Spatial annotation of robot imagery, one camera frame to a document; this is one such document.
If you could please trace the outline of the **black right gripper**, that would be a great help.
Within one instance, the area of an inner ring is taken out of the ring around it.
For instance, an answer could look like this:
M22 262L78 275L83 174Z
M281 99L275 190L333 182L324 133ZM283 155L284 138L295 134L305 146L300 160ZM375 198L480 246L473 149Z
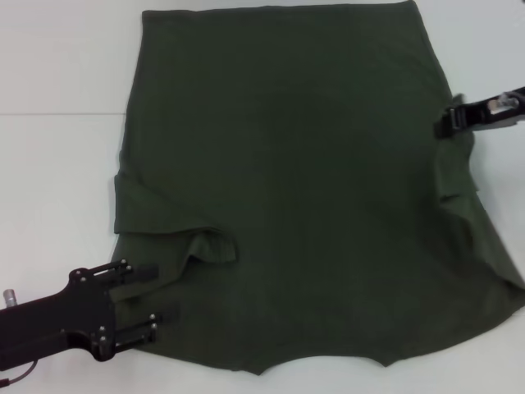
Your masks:
M524 120L524 88L509 90L475 103L455 105L434 124L434 136L448 139L455 128L502 128Z

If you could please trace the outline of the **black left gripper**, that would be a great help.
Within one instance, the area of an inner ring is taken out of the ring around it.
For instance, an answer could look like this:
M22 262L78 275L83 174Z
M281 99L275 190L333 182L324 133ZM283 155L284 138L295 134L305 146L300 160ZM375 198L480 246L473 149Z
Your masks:
M88 351L97 361L158 339L162 314L116 328L108 289L158 278L156 264L132 265L126 259L71 273L55 295L1 311L1 361L32 362L71 349Z

